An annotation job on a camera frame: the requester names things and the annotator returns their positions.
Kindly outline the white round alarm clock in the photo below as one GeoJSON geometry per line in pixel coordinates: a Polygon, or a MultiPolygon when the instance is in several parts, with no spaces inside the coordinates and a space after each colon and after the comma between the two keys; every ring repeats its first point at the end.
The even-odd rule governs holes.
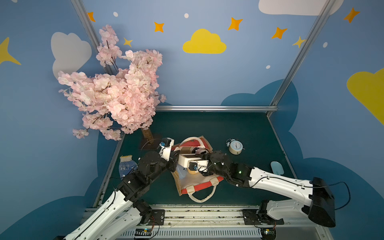
{"type": "Polygon", "coordinates": [[[244,150],[243,144],[236,139],[228,139],[226,145],[229,149],[229,152],[233,155],[239,155],[244,150]]]}

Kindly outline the beige red canvas tote bag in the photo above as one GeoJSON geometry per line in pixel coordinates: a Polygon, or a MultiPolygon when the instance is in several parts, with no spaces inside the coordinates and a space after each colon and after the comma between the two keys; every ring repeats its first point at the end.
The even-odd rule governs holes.
{"type": "MultiPolygon", "coordinates": [[[[200,136],[185,139],[181,143],[174,145],[172,151],[179,151],[180,154],[204,154],[212,153],[213,148],[204,136],[200,136]]],[[[214,195],[217,186],[224,180],[224,178],[216,174],[203,176],[201,174],[203,169],[204,168],[198,167],[196,171],[193,171],[178,163],[172,176],[180,196],[188,195],[192,201],[196,203],[204,203],[214,195]],[[212,192],[204,199],[197,199],[193,196],[194,193],[210,187],[213,188],[212,192]]]]}

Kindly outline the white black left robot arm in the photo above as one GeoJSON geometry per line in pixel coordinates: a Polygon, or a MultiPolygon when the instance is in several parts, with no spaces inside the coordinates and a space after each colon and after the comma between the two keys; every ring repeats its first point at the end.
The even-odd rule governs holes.
{"type": "Polygon", "coordinates": [[[149,221],[151,207],[141,197],[163,173],[176,170],[179,151],[146,153],[108,200],[82,225],[56,240],[115,240],[126,229],[149,221]]]}

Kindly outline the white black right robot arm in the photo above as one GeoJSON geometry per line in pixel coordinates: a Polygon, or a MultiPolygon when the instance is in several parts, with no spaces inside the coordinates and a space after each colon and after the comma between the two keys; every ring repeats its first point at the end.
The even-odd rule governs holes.
{"type": "Polygon", "coordinates": [[[220,151],[198,154],[189,169],[203,176],[218,175],[239,188],[269,191],[288,198],[286,201],[262,201],[257,211],[257,223],[275,225],[286,218],[308,218],[313,223],[336,226],[335,197],[327,183],[314,177],[311,181],[275,175],[257,167],[233,162],[220,151]]]}

